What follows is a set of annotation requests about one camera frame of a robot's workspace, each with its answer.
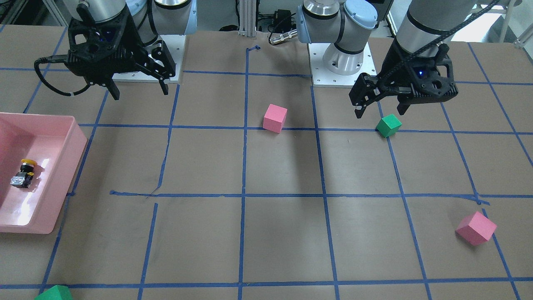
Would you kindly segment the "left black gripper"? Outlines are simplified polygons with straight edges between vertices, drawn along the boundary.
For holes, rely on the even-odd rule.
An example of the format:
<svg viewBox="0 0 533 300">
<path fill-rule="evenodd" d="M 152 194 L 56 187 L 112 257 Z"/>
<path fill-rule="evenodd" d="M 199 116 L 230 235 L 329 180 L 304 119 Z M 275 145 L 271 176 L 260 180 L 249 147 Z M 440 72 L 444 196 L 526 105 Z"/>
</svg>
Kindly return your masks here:
<svg viewBox="0 0 533 300">
<path fill-rule="evenodd" d="M 399 115 L 404 115 L 414 104 L 443 103 L 456 97 L 458 87 L 449 50 L 448 44 L 441 44 L 434 56 L 413 57 L 387 77 L 388 72 L 410 55 L 394 39 L 379 74 L 360 74 L 349 92 L 356 118 L 362 118 L 365 107 L 388 96 L 397 96 Z"/>
</svg>

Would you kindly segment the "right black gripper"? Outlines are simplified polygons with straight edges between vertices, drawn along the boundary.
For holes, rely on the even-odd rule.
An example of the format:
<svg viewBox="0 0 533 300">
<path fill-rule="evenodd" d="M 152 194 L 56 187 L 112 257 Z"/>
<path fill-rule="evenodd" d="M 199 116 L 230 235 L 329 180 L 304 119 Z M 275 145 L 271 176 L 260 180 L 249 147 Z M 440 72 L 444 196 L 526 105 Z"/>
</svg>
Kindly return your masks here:
<svg viewBox="0 0 533 300">
<path fill-rule="evenodd" d="M 153 47 L 144 46 L 133 17 L 116 16 L 105 22 L 73 18 L 68 35 L 67 68 L 87 85 L 106 87 L 112 98 L 119 100 L 114 74 L 141 71 L 156 78 L 162 93 L 168 95 L 175 62 L 163 40 Z"/>
</svg>

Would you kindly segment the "green cube near left arm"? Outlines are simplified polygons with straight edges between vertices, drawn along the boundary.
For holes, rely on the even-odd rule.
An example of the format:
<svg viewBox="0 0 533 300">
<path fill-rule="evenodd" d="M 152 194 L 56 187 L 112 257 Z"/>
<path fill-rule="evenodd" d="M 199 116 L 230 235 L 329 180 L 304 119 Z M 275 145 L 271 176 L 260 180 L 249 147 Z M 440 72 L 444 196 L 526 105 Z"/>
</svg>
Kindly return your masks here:
<svg viewBox="0 0 533 300">
<path fill-rule="evenodd" d="M 382 137 L 387 138 L 394 135 L 401 126 L 402 122 L 394 114 L 389 114 L 379 120 L 376 130 Z"/>
</svg>

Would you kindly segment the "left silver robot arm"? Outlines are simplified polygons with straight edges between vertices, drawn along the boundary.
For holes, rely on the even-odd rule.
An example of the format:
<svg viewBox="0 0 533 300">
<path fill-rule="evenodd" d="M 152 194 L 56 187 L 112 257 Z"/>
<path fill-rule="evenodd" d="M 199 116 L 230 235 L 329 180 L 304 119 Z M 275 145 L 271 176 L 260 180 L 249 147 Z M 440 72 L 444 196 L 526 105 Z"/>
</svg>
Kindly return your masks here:
<svg viewBox="0 0 533 300">
<path fill-rule="evenodd" d="M 506 0 L 413 0 L 377 75 L 362 73 L 349 93 L 357 118 L 384 97 L 396 96 L 403 115 L 411 105 L 443 103 L 458 95 L 448 55 L 451 37 Z M 327 43 L 324 63 L 339 75 L 360 69 L 363 51 L 378 23 L 365 0 L 305 0 L 296 13 L 302 43 Z"/>
</svg>

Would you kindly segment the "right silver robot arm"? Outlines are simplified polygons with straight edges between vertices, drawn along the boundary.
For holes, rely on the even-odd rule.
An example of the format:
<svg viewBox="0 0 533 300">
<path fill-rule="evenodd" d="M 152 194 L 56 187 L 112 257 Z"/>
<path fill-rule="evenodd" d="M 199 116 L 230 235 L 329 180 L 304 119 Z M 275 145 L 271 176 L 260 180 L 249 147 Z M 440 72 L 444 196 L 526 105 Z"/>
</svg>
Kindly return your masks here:
<svg viewBox="0 0 533 300">
<path fill-rule="evenodd" d="M 155 78 L 164 95 L 177 74 L 164 35 L 190 35 L 197 28 L 194 0 L 67 0 L 72 19 L 65 66 L 89 85 L 120 91 L 113 76 L 141 72 Z"/>
</svg>

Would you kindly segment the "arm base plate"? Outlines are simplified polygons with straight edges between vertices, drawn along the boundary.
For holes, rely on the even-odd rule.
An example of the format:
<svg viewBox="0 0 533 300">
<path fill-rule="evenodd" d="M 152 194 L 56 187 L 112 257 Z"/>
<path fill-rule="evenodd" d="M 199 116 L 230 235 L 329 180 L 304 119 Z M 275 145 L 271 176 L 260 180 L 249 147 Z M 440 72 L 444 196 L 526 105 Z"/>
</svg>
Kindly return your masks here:
<svg viewBox="0 0 533 300">
<path fill-rule="evenodd" d="M 360 74 L 377 74 L 368 43 L 355 55 L 339 51 L 333 43 L 315 42 L 308 50 L 314 87 L 351 88 Z"/>
<path fill-rule="evenodd" d="M 161 39 L 166 43 L 172 59 L 176 63 L 176 70 L 174 75 L 165 80 L 165 83 L 179 83 L 182 73 L 182 63 L 184 57 L 185 44 L 187 40 L 186 35 L 162 35 Z M 146 75 L 141 71 L 117 73 L 112 78 L 115 82 L 130 82 L 130 83 L 158 83 L 158 80 L 153 76 Z"/>
</svg>

